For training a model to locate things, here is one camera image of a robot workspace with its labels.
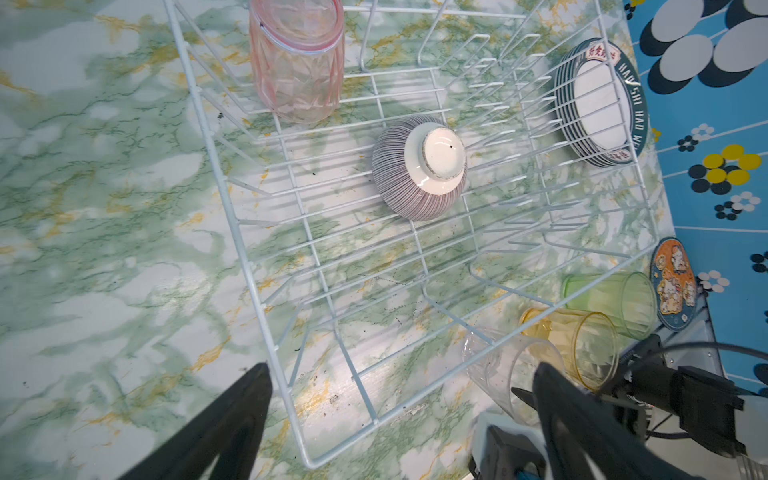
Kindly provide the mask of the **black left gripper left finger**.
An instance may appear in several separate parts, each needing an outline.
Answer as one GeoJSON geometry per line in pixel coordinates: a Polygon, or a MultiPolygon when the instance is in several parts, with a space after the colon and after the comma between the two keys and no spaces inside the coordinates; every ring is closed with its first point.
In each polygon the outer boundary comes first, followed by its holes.
{"type": "Polygon", "coordinates": [[[124,479],[248,479],[262,440],[273,386],[259,363],[124,479]]]}

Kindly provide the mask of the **cartoon round mat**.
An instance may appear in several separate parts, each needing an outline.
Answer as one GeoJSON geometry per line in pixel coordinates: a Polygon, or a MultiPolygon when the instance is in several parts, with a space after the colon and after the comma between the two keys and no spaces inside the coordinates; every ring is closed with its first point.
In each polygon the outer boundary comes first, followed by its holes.
{"type": "Polygon", "coordinates": [[[666,237],[659,242],[653,252],[649,278],[661,323],[673,331],[684,330],[696,313],[698,285],[680,240],[666,237]]]}

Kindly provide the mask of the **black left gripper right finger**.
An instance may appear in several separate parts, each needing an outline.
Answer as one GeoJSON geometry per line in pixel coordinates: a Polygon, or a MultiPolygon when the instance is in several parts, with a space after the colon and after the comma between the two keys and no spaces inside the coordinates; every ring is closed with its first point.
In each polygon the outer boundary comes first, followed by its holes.
{"type": "Polygon", "coordinates": [[[594,398],[542,363],[533,396],[555,479],[685,479],[631,436],[594,398]]]}

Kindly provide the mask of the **clear transparent cup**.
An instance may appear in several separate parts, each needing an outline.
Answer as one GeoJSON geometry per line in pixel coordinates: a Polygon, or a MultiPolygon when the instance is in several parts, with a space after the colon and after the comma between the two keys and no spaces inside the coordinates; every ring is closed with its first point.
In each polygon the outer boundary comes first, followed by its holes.
{"type": "Polygon", "coordinates": [[[549,341],[518,334],[480,358],[480,354],[503,332],[481,328],[466,336],[462,350],[464,361],[476,358],[467,367],[468,376],[517,423],[536,426],[540,423],[536,410],[517,397],[512,388],[533,390],[535,372],[540,363],[552,365],[560,373],[565,363],[559,350],[549,341]]]}

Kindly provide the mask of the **large plain white plate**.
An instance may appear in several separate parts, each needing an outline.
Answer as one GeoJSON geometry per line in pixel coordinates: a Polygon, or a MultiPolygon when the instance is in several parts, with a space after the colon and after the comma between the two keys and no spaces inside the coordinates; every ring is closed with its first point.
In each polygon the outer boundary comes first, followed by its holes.
{"type": "Polygon", "coordinates": [[[565,139],[596,167],[632,163],[649,135],[646,95],[629,57],[615,44],[589,38],[562,59],[555,108],[565,139]]]}

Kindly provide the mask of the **green transparent cup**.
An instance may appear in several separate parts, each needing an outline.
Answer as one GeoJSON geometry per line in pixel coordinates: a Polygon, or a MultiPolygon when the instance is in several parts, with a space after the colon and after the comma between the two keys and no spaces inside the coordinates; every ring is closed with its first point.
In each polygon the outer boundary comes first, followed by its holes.
{"type": "Polygon", "coordinates": [[[598,277],[568,276],[563,283],[563,296],[569,298],[565,308],[603,313],[621,335],[636,340],[646,338],[656,323],[657,309],[656,295],[647,276],[641,272],[615,273],[577,295],[598,277]]]}

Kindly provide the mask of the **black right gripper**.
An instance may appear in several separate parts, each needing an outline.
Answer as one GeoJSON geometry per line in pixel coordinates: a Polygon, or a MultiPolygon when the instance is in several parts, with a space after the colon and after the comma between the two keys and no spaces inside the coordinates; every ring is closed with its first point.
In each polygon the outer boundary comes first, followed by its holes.
{"type": "Polygon", "coordinates": [[[621,358],[614,377],[600,387],[599,394],[621,392],[676,416],[690,439],[715,454],[745,455],[747,447],[737,439],[736,413],[744,410],[747,391],[698,367],[671,368],[665,360],[667,353],[705,349],[746,351],[713,341],[664,346],[659,336],[650,335],[621,358]]]}

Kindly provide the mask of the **yellow transparent cup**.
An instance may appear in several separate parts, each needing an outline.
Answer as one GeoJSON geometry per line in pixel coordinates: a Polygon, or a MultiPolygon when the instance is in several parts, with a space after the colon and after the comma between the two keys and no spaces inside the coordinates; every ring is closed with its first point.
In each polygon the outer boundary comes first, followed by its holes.
{"type": "Polygon", "coordinates": [[[522,333],[553,344],[563,357],[565,370],[574,382],[598,391],[616,373],[619,334],[603,313],[529,308],[519,320],[522,333]]]}

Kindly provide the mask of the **pink transparent plastic cup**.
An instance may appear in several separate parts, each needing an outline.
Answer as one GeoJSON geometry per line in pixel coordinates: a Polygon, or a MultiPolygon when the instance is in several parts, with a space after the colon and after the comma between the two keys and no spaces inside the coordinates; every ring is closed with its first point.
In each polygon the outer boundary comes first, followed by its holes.
{"type": "Polygon", "coordinates": [[[264,105],[314,124],[338,107],[344,76],[344,9],[333,0],[249,3],[253,83],[264,105]]]}

